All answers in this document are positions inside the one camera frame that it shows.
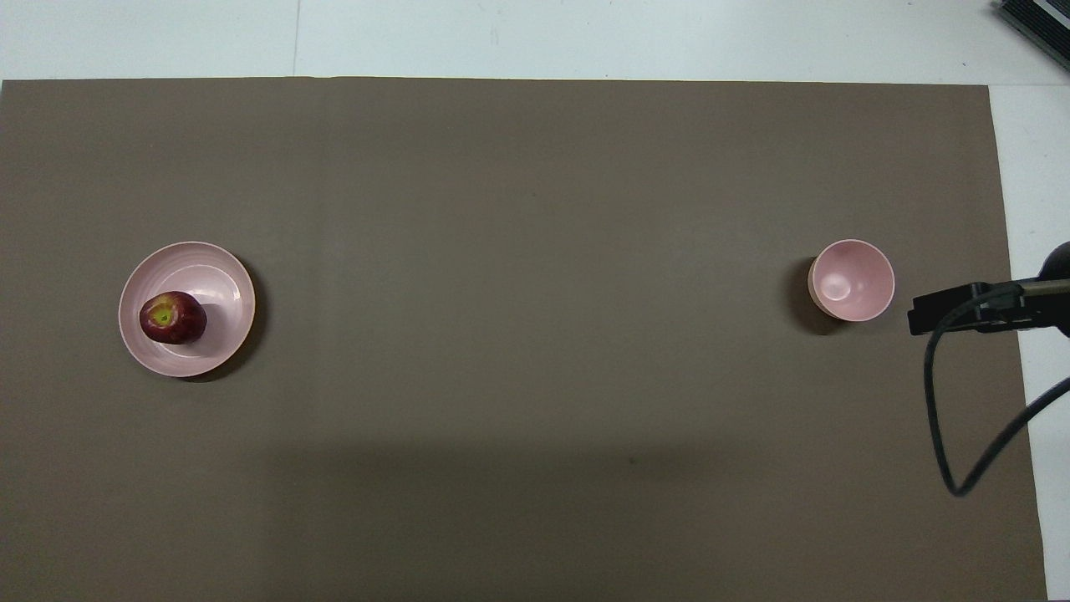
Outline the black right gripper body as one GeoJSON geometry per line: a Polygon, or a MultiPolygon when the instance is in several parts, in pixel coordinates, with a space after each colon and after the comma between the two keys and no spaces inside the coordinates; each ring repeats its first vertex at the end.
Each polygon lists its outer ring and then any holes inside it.
{"type": "MultiPolygon", "coordinates": [[[[922,335],[933,331],[941,320],[956,309],[956,306],[974,300],[1000,287],[1002,284],[973,282],[914,297],[912,309],[907,312],[910,334],[922,335]]],[[[948,331],[996,333],[1025,329],[1028,325],[1029,315],[1024,308],[1024,302],[1017,296],[1004,296],[975,306],[963,317],[953,320],[948,331]]]]}

